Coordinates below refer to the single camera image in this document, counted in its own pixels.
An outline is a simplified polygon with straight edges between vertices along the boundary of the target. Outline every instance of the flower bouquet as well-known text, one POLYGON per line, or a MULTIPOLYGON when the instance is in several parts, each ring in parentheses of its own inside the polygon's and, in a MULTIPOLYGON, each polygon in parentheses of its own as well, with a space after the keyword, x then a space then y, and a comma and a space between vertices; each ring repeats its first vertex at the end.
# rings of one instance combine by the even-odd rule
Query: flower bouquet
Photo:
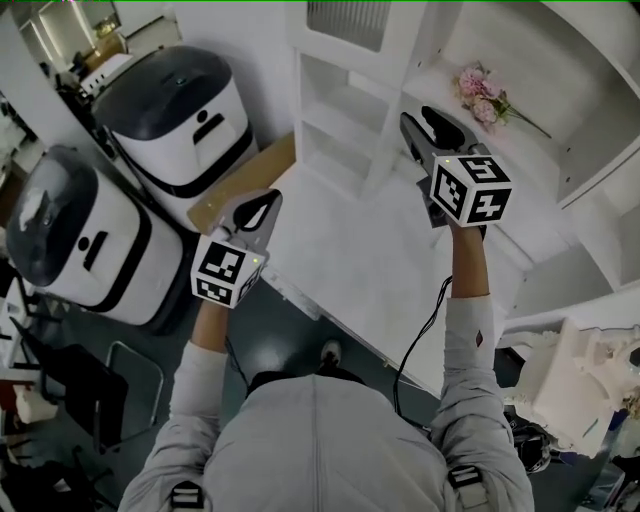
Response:
POLYGON ((456 98, 462 101, 462 107, 469 110, 473 118, 488 132, 493 133, 495 124, 504 125, 509 117, 515 117, 551 138, 551 135, 509 103, 507 92, 495 82, 494 72, 485 69, 480 62, 466 66, 453 78, 453 85, 456 98))

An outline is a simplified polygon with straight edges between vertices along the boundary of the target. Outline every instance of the shoe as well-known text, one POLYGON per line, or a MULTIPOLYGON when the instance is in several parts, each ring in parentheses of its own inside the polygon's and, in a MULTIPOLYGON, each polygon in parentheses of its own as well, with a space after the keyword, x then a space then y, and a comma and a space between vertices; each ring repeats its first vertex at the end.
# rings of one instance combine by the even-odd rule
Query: shoe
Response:
POLYGON ((321 366, 339 366, 342 358, 342 346, 339 341, 329 340, 322 347, 321 366))

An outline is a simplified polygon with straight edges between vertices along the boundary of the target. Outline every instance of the white wall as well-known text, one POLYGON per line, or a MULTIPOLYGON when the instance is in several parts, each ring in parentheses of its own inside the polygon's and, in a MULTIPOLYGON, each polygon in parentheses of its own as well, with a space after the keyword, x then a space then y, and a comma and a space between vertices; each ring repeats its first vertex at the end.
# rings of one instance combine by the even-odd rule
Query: white wall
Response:
POLYGON ((33 60, 11 13, 0 17, 0 91, 45 146, 93 145, 93 139, 33 60))
POLYGON ((85 54, 91 50, 91 34, 87 37, 78 21, 76 9, 70 2, 47 4, 40 11, 40 19, 47 34, 54 43, 54 51, 59 51, 62 59, 70 64, 76 52, 85 54))
POLYGON ((185 44, 227 59, 260 147, 293 130, 282 2, 173 4, 185 44))
POLYGON ((160 18, 166 2, 113 2, 122 25, 119 32, 129 37, 135 31, 160 18))
POLYGON ((29 28, 24 28, 20 31, 20 33, 25 38, 25 42, 27 43, 27 46, 31 51, 31 55, 34 59, 36 59, 36 62, 50 62, 53 65, 53 68, 55 68, 51 70, 52 72, 57 70, 58 73, 62 73, 63 71, 67 70, 67 65, 65 64, 64 59, 58 54, 58 52, 56 52, 56 49, 51 42, 51 38, 49 37, 47 30, 42 24, 42 19, 40 18, 40 16, 33 16, 31 18, 31 22, 29 23, 29 28), (42 38, 42 44, 40 43, 40 39, 38 38, 38 36, 36 36, 36 29, 38 31, 38 34, 40 34, 40 37, 42 38), (30 41, 28 39, 29 32, 31 32, 32 35, 36 38, 39 48, 46 55, 46 59, 41 58, 42 55, 39 53, 38 47, 32 47, 30 45, 30 41))

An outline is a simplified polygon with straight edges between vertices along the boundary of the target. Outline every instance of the white table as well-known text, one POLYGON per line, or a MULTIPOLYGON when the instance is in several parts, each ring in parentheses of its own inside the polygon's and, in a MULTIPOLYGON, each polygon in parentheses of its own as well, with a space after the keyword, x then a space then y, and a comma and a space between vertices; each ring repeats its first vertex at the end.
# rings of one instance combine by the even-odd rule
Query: white table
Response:
MULTIPOLYGON (((271 282, 276 274, 393 366, 431 315, 451 273, 450 234, 438 241, 442 230, 431 229, 415 181, 394 173, 375 196, 353 201, 296 163, 273 185, 284 200, 263 277, 271 282)), ((499 335, 521 271, 490 239, 485 248, 499 335)), ((443 304, 405 372, 437 397, 445 313, 443 304)))

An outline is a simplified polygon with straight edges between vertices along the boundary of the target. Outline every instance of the green stem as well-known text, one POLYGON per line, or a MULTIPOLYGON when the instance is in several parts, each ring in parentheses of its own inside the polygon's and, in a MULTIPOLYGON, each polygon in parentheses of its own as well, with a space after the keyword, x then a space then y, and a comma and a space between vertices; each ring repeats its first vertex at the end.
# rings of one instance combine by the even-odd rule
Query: green stem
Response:
POLYGON ((544 131, 542 128, 540 128, 536 123, 534 123, 531 119, 529 119, 527 116, 525 116, 522 112, 520 112, 519 110, 516 110, 511 103, 507 104, 507 113, 512 116, 512 117, 516 117, 518 119, 522 119, 523 121, 529 123, 531 126, 533 126, 536 130, 538 130, 540 133, 546 135, 548 138, 552 138, 551 135, 549 135, 546 131, 544 131))

